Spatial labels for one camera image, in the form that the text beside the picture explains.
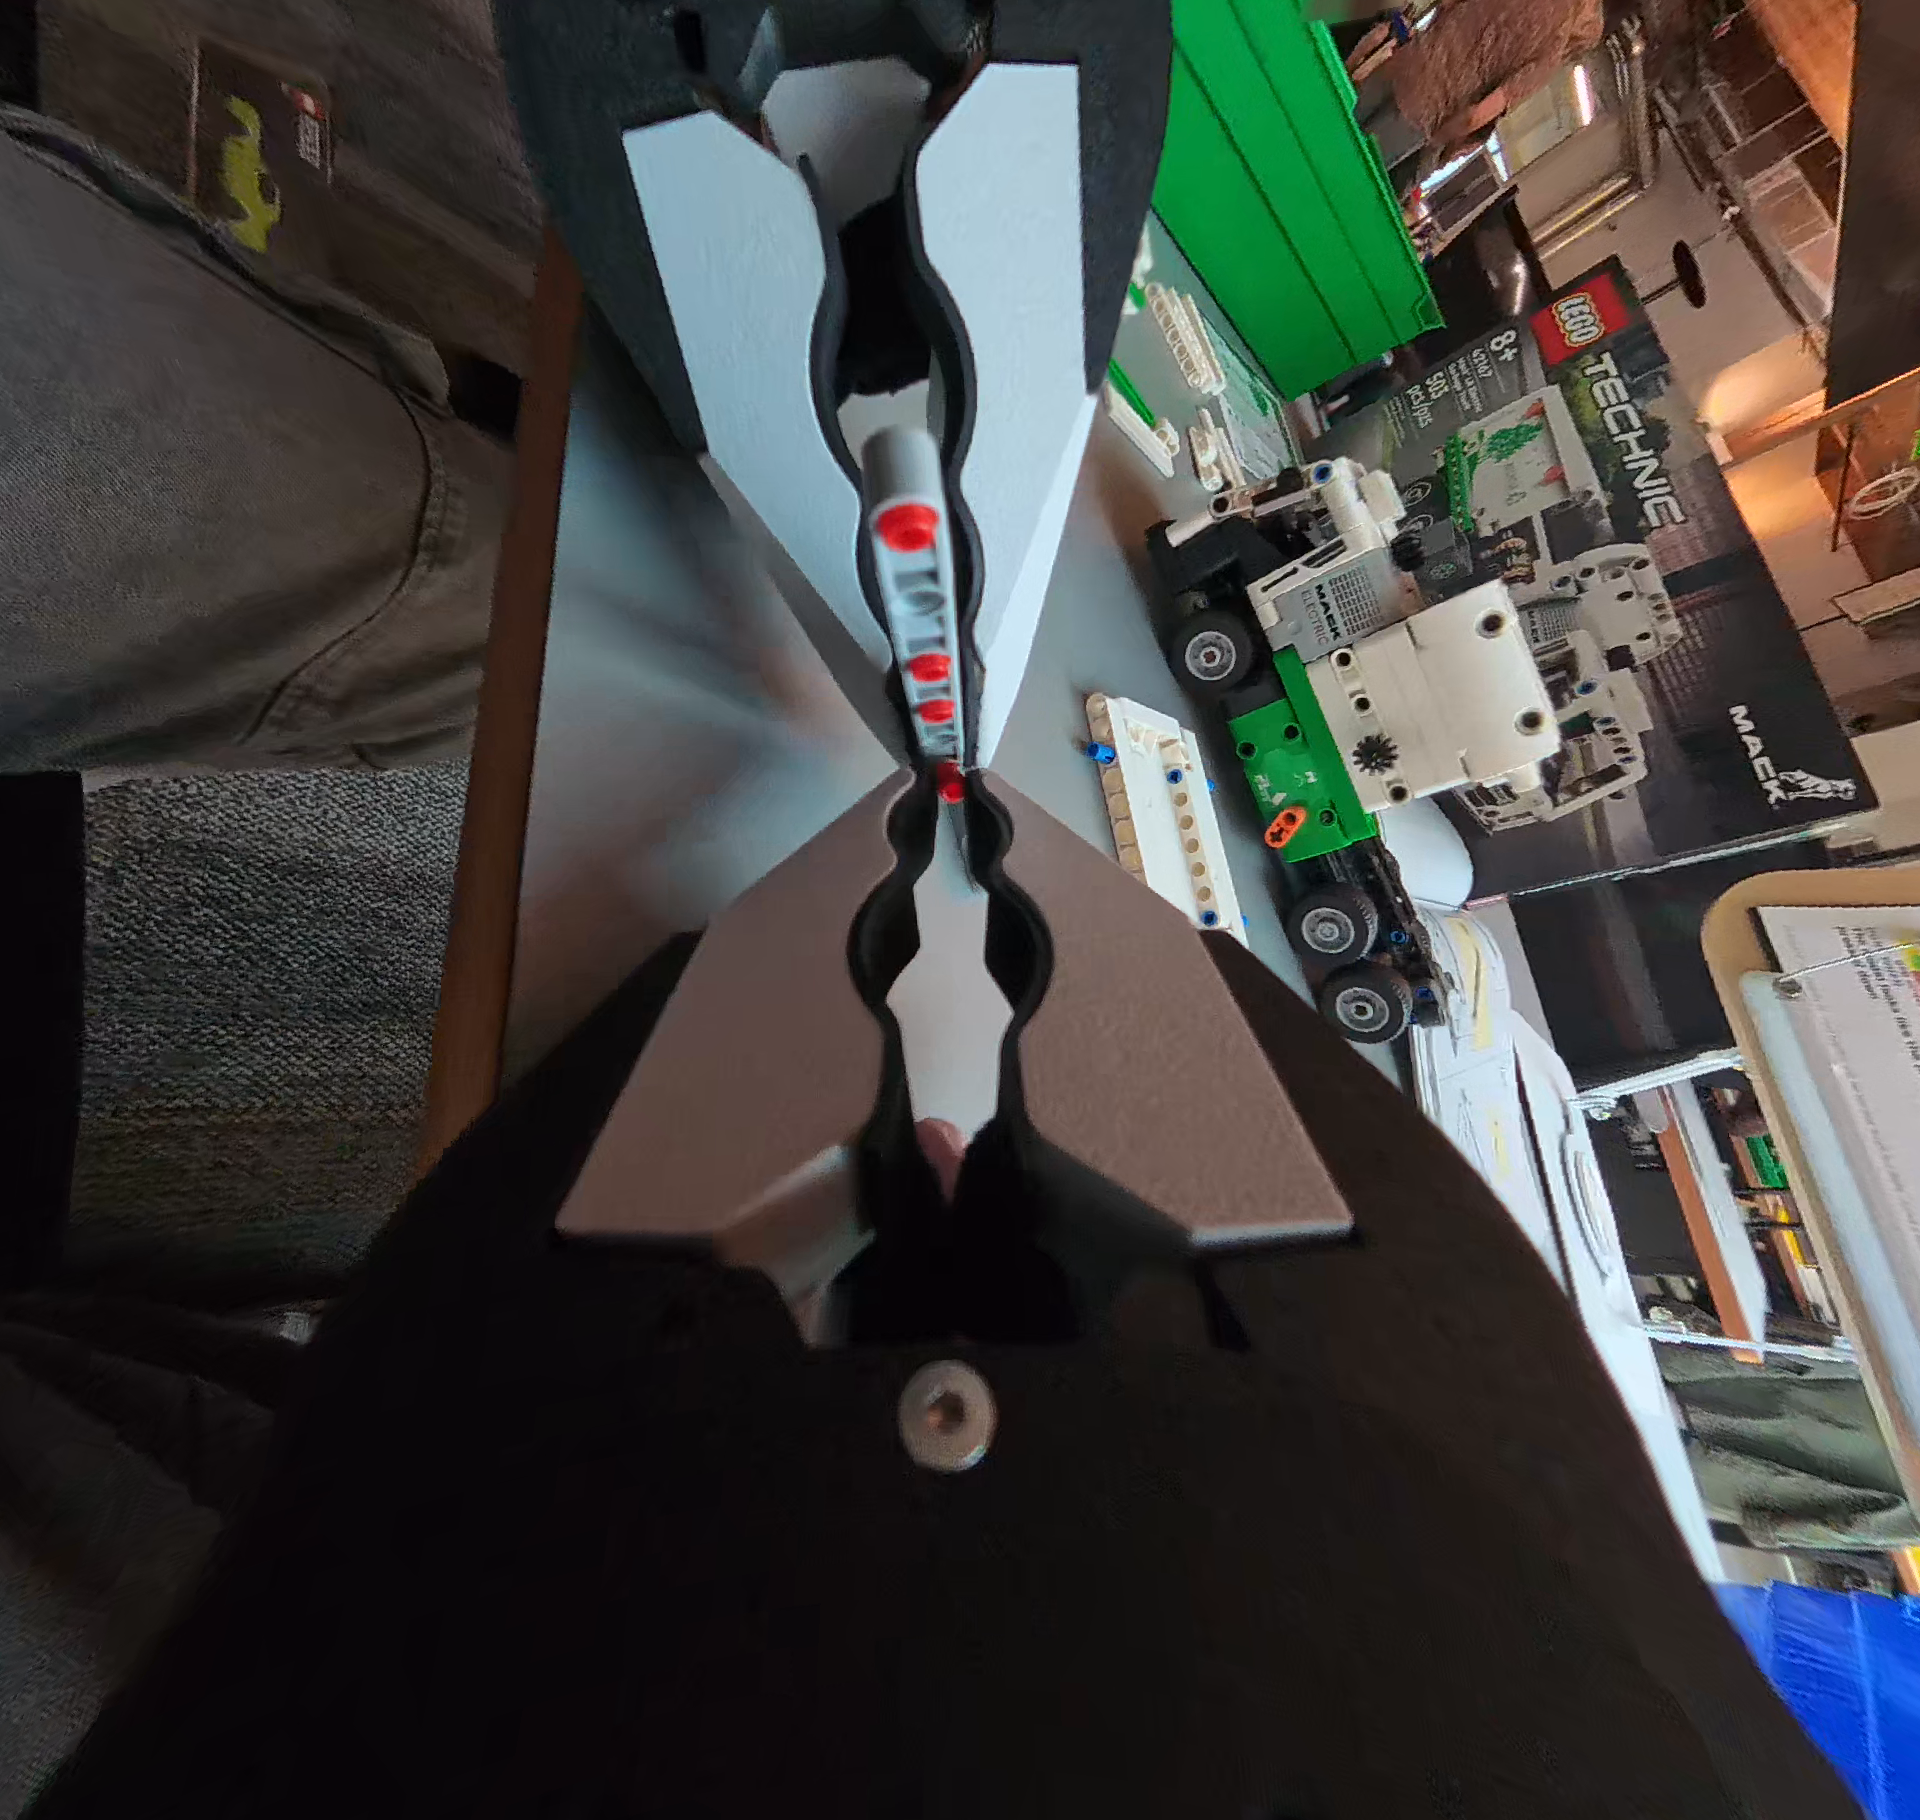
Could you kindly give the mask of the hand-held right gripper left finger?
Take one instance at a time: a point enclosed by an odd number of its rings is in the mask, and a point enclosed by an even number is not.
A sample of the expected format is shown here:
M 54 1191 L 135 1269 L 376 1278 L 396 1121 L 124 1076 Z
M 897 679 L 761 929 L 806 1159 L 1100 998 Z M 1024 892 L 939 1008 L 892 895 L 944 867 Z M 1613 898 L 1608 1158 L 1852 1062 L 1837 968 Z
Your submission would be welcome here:
M 557 1234 L 754 1270 L 817 1314 L 921 1161 L 899 1028 L 853 952 L 912 788 L 873 785 L 708 920 Z

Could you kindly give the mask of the small black printed box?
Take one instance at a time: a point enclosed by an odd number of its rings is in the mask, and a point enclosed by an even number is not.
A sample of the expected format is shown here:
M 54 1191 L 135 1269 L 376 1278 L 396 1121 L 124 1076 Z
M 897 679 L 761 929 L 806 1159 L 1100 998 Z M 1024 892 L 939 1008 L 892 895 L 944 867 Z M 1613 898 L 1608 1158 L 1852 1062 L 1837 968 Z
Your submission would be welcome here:
M 315 69 L 201 35 L 188 196 L 238 248 L 277 268 L 331 271 L 331 92 Z

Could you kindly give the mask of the white lego panel assembly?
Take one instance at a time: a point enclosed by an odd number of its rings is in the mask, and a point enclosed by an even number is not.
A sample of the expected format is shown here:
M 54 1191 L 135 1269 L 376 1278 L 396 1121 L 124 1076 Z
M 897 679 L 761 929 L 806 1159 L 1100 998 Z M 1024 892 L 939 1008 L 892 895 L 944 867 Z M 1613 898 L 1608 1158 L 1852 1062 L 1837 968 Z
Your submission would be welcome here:
M 1115 693 L 1086 695 L 1086 753 L 1117 861 L 1204 933 L 1247 943 L 1202 747 L 1176 717 Z

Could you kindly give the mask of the cluster of white lego parts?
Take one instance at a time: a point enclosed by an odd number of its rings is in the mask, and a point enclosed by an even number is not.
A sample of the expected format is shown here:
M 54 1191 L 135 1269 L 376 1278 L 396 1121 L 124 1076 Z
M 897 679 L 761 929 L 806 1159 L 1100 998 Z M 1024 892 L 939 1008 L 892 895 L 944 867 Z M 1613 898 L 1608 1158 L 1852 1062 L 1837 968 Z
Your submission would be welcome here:
M 1184 284 L 1131 287 L 1103 402 L 1162 479 L 1204 492 L 1264 482 L 1300 459 L 1283 393 Z

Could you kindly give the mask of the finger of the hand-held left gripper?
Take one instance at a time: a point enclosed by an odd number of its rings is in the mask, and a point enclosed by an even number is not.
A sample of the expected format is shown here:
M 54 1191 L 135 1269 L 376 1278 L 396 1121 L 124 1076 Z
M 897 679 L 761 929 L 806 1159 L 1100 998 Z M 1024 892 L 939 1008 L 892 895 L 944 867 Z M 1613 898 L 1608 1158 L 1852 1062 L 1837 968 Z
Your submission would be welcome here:
M 977 765 L 1017 707 L 1091 440 L 1080 127 L 1076 66 L 989 62 L 908 185 L 958 338 L 934 397 L 975 537 Z
M 698 411 L 702 460 L 857 718 L 892 758 L 894 648 L 857 568 L 860 492 L 823 347 L 837 272 L 802 168 L 718 111 L 626 133 Z

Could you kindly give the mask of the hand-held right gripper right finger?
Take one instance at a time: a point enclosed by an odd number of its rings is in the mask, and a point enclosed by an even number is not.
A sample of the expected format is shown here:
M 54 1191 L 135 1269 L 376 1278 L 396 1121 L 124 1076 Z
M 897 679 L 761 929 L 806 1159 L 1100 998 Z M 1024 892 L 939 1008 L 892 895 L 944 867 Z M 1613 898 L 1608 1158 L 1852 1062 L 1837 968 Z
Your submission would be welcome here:
M 1008 982 L 995 1127 L 1051 1246 L 1279 1246 L 1355 1215 L 1221 973 L 1242 943 L 995 774 L 973 777 L 987 958 Z

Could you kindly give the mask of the blue plastic bin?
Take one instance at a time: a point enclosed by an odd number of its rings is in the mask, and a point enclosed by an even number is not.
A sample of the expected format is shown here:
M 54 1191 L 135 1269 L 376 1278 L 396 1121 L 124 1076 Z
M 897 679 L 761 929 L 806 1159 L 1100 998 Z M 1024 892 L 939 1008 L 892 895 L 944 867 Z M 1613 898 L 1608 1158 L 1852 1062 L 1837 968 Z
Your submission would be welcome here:
M 1755 1662 L 1876 1818 L 1918 1815 L 1918 1601 L 1792 1583 L 1714 1586 Z

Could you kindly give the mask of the green plastic bin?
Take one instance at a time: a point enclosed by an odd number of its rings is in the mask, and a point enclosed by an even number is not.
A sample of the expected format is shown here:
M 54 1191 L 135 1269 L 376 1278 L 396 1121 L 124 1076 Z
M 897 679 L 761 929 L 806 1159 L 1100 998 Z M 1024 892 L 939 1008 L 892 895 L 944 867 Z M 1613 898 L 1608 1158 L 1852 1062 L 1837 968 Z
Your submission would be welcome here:
M 1445 316 L 1307 0 L 1173 0 L 1156 212 L 1257 367 L 1311 391 Z

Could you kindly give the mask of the person's grey trousers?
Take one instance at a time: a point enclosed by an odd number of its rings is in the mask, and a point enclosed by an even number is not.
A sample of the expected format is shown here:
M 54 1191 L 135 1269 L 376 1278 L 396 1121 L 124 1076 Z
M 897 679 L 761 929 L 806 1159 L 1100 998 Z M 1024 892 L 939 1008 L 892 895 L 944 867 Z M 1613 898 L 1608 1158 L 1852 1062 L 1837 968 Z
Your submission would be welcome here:
M 466 755 L 514 482 L 419 334 L 5 107 L 7 775 Z

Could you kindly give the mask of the grey lego beam red pins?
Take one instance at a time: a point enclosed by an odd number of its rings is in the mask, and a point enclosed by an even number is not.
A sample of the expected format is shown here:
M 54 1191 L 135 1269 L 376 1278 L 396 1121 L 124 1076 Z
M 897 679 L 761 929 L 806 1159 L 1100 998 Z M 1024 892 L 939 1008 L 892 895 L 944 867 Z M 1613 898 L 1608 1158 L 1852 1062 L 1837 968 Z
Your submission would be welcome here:
M 977 765 L 979 654 L 973 552 L 942 446 L 889 421 L 860 448 L 862 562 L 894 649 L 905 733 L 942 804 L 961 804 Z

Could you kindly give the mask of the printed cardboard set box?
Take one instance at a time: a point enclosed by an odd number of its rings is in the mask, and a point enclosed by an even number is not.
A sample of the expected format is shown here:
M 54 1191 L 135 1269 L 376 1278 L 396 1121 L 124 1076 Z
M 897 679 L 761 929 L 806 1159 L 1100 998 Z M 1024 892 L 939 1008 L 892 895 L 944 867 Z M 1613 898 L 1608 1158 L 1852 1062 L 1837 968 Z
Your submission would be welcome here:
M 1878 807 L 1621 260 L 1333 414 L 1312 456 L 1388 472 L 1440 602 L 1503 585 L 1564 744 L 1446 810 L 1480 895 L 1769 846 Z

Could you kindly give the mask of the paper instruction booklet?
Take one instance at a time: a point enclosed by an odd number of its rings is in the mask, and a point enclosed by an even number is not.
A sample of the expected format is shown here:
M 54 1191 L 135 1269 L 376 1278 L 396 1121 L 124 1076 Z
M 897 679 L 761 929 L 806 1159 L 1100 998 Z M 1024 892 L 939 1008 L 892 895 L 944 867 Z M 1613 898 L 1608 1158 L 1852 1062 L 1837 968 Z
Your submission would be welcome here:
M 1428 1117 L 1519 1225 L 1598 1346 L 1645 1341 L 1589 1117 L 1569 1067 L 1519 1013 L 1501 945 L 1475 917 L 1419 901 L 1445 1017 L 1410 1033 Z

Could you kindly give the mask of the white green lego truck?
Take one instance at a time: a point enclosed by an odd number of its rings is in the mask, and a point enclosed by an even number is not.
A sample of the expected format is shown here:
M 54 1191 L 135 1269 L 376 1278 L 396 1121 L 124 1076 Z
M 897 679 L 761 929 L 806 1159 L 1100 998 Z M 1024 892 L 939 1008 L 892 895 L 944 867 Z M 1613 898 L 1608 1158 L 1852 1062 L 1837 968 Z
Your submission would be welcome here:
M 1360 1045 L 1445 1023 L 1445 975 L 1384 817 L 1536 779 L 1561 748 L 1508 587 L 1428 603 L 1396 482 L 1349 456 L 1227 488 L 1156 522 L 1144 550 L 1170 671 L 1222 715 L 1321 1017 Z

